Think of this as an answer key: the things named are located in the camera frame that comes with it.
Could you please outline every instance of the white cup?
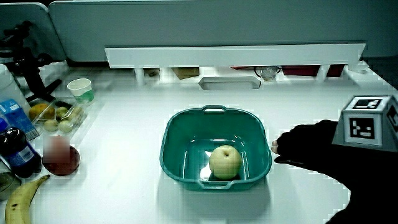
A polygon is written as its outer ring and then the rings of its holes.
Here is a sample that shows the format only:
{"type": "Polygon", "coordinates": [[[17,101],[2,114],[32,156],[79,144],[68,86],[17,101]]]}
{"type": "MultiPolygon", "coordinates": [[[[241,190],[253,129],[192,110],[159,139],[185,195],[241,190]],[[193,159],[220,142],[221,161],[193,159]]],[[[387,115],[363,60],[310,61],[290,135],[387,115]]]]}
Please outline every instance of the white cup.
{"type": "Polygon", "coordinates": [[[67,85],[78,103],[89,103],[94,99],[91,80],[87,78],[76,79],[67,85]]]}

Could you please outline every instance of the white tabletop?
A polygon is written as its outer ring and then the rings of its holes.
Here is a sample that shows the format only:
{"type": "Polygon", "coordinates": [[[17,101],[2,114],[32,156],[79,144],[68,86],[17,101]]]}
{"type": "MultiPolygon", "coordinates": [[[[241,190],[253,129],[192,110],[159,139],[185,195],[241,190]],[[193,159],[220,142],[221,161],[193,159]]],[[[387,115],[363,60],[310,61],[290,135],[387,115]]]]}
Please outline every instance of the white tabletop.
{"type": "MultiPolygon", "coordinates": [[[[243,192],[181,188],[159,163],[167,122],[188,108],[239,108],[262,121],[271,146],[295,125],[337,121],[353,95],[396,94],[377,75],[359,73],[353,75],[357,82],[285,82],[259,90],[204,91],[198,85],[137,86],[129,70],[57,66],[42,70],[46,82],[57,75],[64,78],[55,96],[69,95],[69,80],[88,77],[95,100],[89,120],[71,139],[81,155],[77,173],[52,175],[40,186],[30,208],[32,223],[325,223],[345,208],[350,191],[323,174],[274,161],[266,178],[243,192]]],[[[311,144],[310,139],[300,144],[311,144]]],[[[43,168],[40,175],[47,173],[43,168]]],[[[5,206],[6,201],[1,202],[0,216],[5,206]]]]}

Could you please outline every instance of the gray wall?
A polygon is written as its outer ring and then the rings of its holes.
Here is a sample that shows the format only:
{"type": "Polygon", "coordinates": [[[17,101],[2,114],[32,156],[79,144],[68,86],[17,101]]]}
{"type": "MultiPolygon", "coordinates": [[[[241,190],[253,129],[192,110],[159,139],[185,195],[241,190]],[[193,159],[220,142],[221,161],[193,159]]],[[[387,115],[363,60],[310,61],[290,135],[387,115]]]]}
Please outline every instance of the gray wall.
{"type": "Polygon", "coordinates": [[[109,46],[365,42],[365,57],[398,55],[398,1],[198,0],[53,2],[71,60],[105,61],[109,46]]]}

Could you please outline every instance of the black glove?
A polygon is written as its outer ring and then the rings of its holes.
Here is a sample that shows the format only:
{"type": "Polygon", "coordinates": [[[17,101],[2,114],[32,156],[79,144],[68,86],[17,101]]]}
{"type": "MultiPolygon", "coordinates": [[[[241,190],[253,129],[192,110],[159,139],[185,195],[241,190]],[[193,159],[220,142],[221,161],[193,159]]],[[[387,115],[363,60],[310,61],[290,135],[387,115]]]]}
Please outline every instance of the black glove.
{"type": "Polygon", "coordinates": [[[337,122],[298,125],[276,140],[276,163],[328,175],[351,191],[347,207],[328,223],[396,222],[398,152],[333,145],[337,122]]]}

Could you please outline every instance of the plastic bottle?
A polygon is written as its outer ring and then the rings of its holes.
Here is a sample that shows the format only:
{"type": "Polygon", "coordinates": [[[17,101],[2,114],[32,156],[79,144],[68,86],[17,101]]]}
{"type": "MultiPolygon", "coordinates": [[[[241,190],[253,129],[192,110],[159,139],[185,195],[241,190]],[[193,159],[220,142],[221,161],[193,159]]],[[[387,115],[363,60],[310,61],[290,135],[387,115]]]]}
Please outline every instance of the plastic bottle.
{"type": "Polygon", "coordinates": [[[0,64],[0,101],[13,99],[29,114],[30,105],[26,101],[11,72],[3,64],[0,64]]]}
{"type": "Polygon", "coordinates": [[[22,178],[42,170],[42,157],[18,128],[7,128],[6,121],[0,118],[0,155],[9,164],[11,171],[22,178]]]}

